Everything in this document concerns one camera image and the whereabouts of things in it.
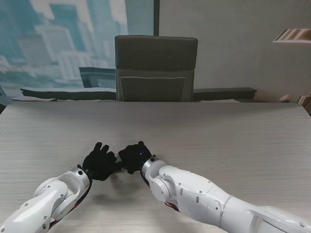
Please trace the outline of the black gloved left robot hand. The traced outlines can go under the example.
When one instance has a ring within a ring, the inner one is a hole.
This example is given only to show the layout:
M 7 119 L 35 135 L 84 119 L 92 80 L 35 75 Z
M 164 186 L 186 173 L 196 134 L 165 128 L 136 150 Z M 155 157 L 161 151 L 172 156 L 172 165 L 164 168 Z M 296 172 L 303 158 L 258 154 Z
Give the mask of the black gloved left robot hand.
M 114 170 L 117 158 L 109 146 L 97 142 L 92 152 L 84 159 L 82 170 L 92 180 L 105 181 Z

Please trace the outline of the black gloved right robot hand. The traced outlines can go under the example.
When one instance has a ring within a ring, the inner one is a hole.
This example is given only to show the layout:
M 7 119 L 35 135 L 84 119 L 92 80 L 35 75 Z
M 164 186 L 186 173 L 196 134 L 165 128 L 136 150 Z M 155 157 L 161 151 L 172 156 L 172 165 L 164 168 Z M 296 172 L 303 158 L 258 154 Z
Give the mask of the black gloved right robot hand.
M 127 172 L 131 175 L 136 171 L 140 171 L 145 162 L 152 157 L 152 154 L 144 145 L 143 141 L 127 146 L 125 149 L 119 151 L 118 154 Z

